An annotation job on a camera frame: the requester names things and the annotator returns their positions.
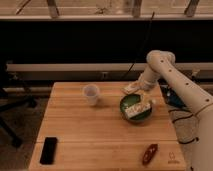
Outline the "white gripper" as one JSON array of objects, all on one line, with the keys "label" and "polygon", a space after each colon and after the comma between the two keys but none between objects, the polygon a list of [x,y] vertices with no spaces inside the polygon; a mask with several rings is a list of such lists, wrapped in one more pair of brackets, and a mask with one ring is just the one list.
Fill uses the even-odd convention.
[{"label": "white gripper", "polygon": [[140,77],[138,78],[138,82],[135,81],[135,82],[132,82],[132,83],[126,85],[123,88],[123,92],[125,94],[133,94],[141,88],[142,90],[144,90],[141,94],[142,102],[143,103],[152,102],[151,94],[146,91],[150,91],[155,87],[156,80],[153,77],[149,77],[144,74],[141,74]]}]

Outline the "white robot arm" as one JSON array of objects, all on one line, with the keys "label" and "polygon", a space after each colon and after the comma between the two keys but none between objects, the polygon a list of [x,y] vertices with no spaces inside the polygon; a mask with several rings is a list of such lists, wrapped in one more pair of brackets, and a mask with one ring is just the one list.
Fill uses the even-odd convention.
[{"label": "white robot arm", "polygon": [[193,171],[213,171],[213,96],[195,84],[175,67],[175,55],[169,51],[152,50],[147,66],[137,81],[128,84],[127,94],[152,90],[160,77],[169,84],[188,109],[199,119],[192,156]]}]

